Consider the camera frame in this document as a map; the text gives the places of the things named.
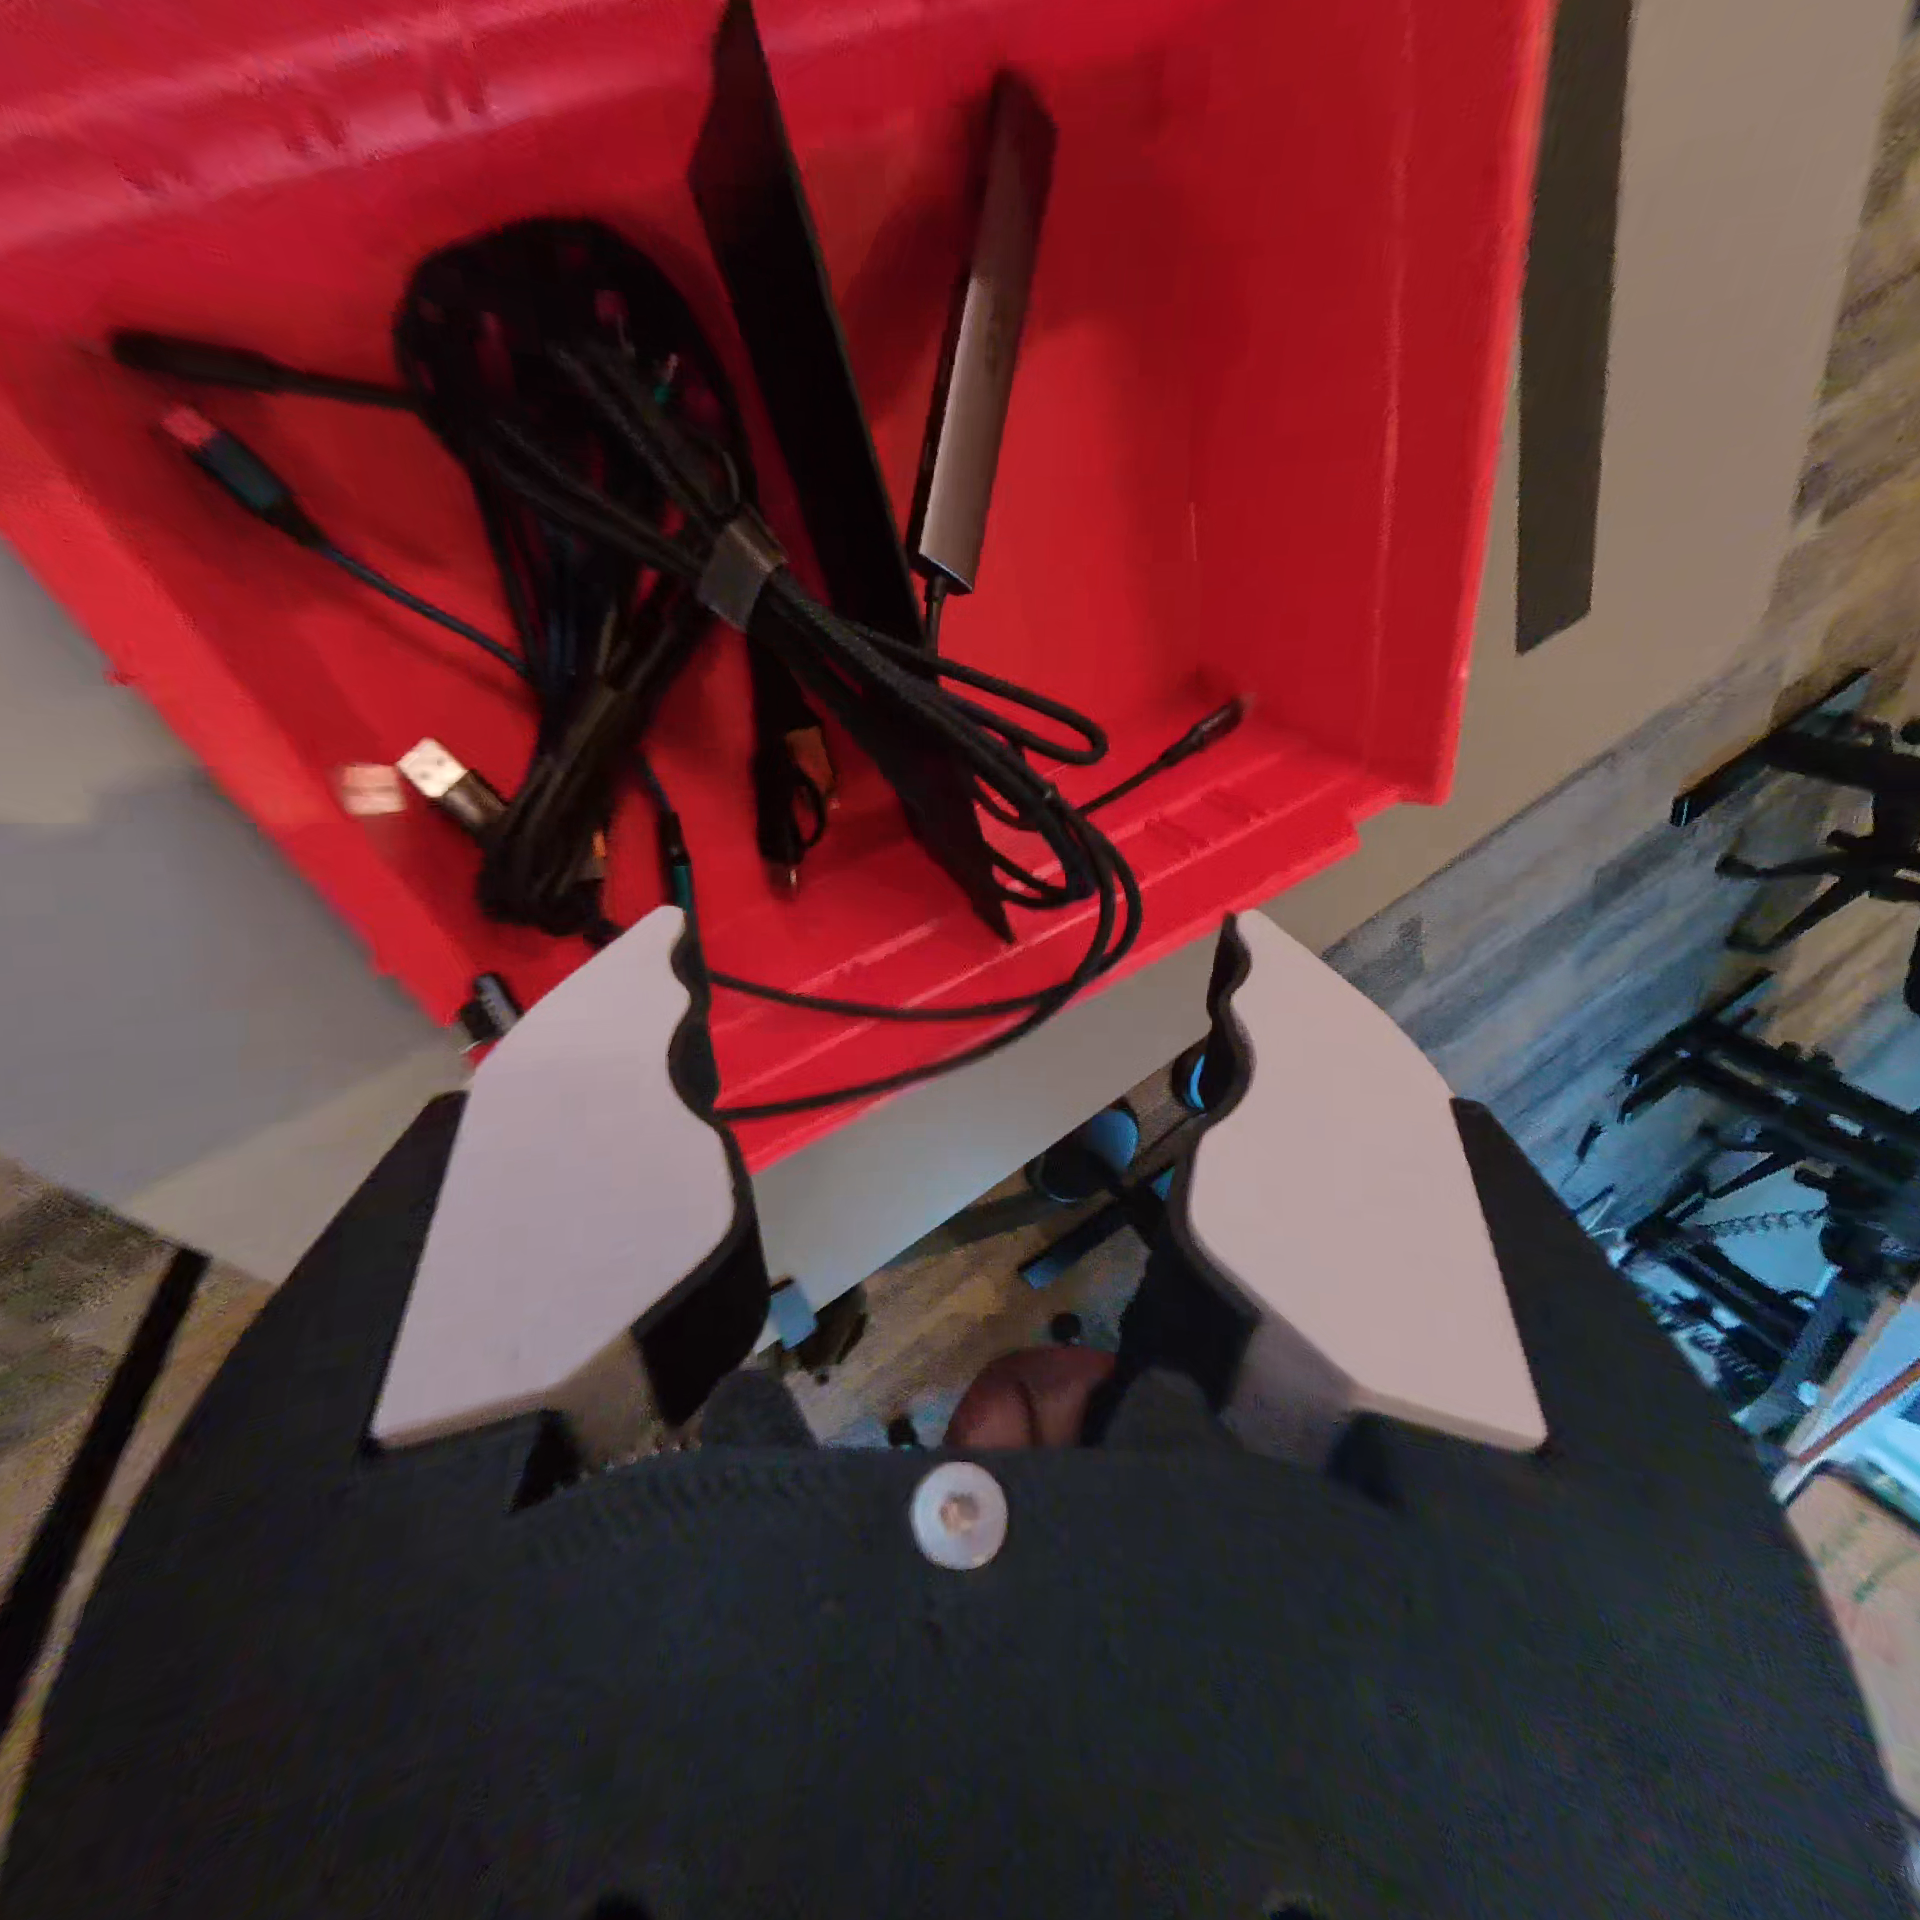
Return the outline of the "black metal stand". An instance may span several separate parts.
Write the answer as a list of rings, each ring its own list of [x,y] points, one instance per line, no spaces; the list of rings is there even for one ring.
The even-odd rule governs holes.
[[[1764,985],[1626,1068],[1618,1119],[1692,1119],[1692,1136],[1660,1188],[1606,1188],[1579,1216],[1735,1422],[1775,1441],[1915,1281],[1917,1118],[1826,1052],[1764,1035]]]
[[[1772,929],[1734,928],[1723,947],[1745,957],[1772,957],[1845,907],[1862,901],[1917,901],[1917,752],[1915,721],[1892,723],[1842,707],[1862,688],[1862,669],[1839,678],[1821,695],[1788,711],[1720,765],[1679,787],[1669,801],[1672,828],[1688,828],[1765,777],[1781,776],[1862,797],[1863,828],[1833,828],[1813,851],[1754,862],[1727,851],[1714,874],[1752,886],[1817,882],[1820,887]]]

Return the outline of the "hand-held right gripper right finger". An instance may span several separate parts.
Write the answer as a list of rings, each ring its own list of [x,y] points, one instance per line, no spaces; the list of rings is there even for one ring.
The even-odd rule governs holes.
[[[1538,1451],[1548,1420],[1444,1075],[1258,909],[1220,925],[1207,1016],[1199,1125],[1116,1391],[1184,1379],[1245,1449],[1306,1469],[1359,1420]]]

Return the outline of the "slim grey usb hub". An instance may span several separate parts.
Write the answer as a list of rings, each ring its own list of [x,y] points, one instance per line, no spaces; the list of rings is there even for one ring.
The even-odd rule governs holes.
[[[1014,70],[997,72],[908,518],[905,557],[928,610],[977,586],[1055,150],[1057,129],[1035,87]]]

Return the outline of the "person's right hand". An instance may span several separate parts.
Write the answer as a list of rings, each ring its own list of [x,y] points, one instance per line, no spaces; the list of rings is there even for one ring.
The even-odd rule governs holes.
[[[1066,1449],[1081,1444],[1090,1405],[1116,1360],[1088,1347],[1021,1347],[989,1360],[961,1391],[946,1451]]]

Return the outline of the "red plastic bin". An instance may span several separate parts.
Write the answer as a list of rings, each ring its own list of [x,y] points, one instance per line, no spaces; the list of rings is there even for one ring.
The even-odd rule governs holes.
[[[1450,786],[1523,275],[1548,3],[754,3],[883,491],[904,512],[996,81],[1055,129],[981,580],[947,660],[1139,762],[1105,813],[1148,971]],[[392,372],[412,272],[539,216],[651,255],[731,372],[762,514],[823,555],[693,189],[725,3],[3,3],[3,538],[447,1026],[577,941],[489,923],[477,851],[341,772],[433,735],[499,787],[505,665],[194,474],[109,329]]]

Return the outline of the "black bin divider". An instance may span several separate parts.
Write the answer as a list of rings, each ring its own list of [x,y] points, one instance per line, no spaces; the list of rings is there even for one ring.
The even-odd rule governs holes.
[[[752,3],[728,3],[687,168],[731,319],[834,611],[942,665],[905,555]]]

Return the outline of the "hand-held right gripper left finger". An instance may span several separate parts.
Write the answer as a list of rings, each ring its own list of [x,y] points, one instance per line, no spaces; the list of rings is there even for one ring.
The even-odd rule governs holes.
[[[370,1434],[412,1448],[529,1413],[644,1448],[755,1351],[771,1289],[717,1116],[708,971],[666,904],[474,1070]]]

